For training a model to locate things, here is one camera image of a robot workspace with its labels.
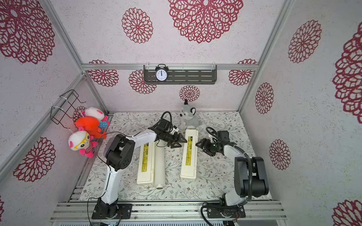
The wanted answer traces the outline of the cream dispenser lid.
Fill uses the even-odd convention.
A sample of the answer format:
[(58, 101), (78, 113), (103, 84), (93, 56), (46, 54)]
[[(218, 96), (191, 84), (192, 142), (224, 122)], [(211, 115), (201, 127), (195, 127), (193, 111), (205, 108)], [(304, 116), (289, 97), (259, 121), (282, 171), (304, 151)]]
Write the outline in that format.
[(187, 143), (183, 147), (183, 159), (181, 164), (181, 179), (196, 180), (197, 178), (197, 158), (199, 131), (196, 129), (186, 129), (185, 138)]

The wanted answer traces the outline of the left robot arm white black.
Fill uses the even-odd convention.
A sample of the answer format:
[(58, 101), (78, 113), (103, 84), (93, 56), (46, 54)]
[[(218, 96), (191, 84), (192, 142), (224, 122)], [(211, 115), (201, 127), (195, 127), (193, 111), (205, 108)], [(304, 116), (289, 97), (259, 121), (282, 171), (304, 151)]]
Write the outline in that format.
[(135, 136), (127, 136), (120, 132), (111, 138), (106, 146), (107, 178), (99, 203), (112, 206), (118, 202), (118, 186), (123, 170), (131, 163), (134, 149), (147, 143), (165, 141), (171, 148), (180, 148), (187, 143), (186, 138), (178, 128), (166, 119), (160, 119), (155, 125), (149, 127)]

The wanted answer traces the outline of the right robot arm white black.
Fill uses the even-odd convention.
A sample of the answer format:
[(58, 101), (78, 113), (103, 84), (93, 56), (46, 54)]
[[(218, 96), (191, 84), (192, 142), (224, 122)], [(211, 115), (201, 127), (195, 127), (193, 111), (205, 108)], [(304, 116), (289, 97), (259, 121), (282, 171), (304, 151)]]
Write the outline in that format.
[(204, 153), (215, 156), (217, 153), (234, 161), (234, 188), (224, 194), (219, 200), (221, 206), (242, 206), (269, 193), (269, 183), (266, 175), (264, 159), (251, 157), (236, 143), (231, 142), (228, 131), (216, 131), (206, 127), (209, 138), (204, 138), (196, 144)]

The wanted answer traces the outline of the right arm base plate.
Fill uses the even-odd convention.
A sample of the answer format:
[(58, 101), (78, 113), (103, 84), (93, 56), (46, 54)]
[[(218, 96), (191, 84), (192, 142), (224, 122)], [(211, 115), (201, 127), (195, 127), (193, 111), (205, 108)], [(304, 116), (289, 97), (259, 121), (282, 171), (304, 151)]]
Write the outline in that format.
[(246, 212), (243, 206), (220, 206), (206, 204), (208, 218), (245, 218)]

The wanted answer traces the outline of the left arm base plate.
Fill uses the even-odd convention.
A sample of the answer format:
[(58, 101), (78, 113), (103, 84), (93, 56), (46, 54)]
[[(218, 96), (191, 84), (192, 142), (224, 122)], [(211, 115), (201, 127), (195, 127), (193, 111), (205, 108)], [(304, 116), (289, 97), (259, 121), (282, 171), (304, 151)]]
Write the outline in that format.
[(113, 204), (110, 206), (96, 205), (91, 219), (129, 219), (131, 216), (132, 204)]

